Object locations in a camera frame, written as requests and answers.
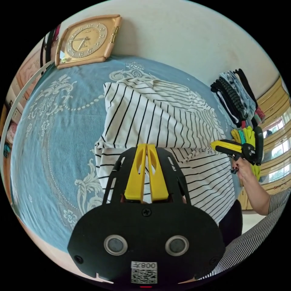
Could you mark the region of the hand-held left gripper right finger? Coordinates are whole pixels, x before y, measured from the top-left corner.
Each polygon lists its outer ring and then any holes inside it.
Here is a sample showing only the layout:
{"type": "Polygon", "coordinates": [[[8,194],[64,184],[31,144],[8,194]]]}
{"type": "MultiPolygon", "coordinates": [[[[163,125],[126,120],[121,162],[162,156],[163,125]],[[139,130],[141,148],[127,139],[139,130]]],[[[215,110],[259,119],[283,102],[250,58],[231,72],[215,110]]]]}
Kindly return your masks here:
{"type": "Polygon", "coordinates": [[[147,157],[151,202],[158,203],[166,201],[168,200],[169,194],[155,145],[147,144],[147,157]]]}

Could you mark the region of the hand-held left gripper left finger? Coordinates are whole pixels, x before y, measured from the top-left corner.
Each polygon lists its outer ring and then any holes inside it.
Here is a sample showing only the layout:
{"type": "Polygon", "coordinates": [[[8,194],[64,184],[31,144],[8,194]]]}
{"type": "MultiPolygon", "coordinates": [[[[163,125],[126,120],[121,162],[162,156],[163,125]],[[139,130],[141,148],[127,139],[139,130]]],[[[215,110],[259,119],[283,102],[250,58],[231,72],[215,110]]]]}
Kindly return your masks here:
{"type": "Polygon", "coordinates": [[[135,148],[135,155],[125,189],[127,201],[142,201],[144,194],[146,165],[146,144],[139,144],[135,148]]]}

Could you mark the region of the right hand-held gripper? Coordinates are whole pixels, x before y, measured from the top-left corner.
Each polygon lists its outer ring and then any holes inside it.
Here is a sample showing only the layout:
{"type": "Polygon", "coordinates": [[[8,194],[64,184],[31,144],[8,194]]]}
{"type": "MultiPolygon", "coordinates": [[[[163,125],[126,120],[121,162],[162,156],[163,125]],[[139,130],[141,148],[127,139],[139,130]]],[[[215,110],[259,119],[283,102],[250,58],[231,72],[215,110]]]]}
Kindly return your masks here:
{"type": "Polygon", "coordinates": [[[210,143],[220,153],[231,153],[228,155],[237,161],[239,157],[247,160],[251,164],[256,163],[255,147],[249,143],[240,144],[232,140],[216,140],[210,143]]]}

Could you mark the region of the person's right hand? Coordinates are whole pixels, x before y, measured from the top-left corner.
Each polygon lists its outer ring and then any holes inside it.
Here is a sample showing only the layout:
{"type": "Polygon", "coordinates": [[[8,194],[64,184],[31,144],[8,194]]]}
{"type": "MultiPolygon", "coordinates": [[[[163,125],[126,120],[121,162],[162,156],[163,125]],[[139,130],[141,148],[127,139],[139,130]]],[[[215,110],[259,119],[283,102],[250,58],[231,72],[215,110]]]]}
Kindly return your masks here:
{"type": "Polygon", "coordinates": [[[256,178],[253,174],[251,164],[243,158],[238,158],[238,160],[232,159],[232,167],[237,169],[238,178],[245,184],[249,182],[252,178],[256,178]]]}

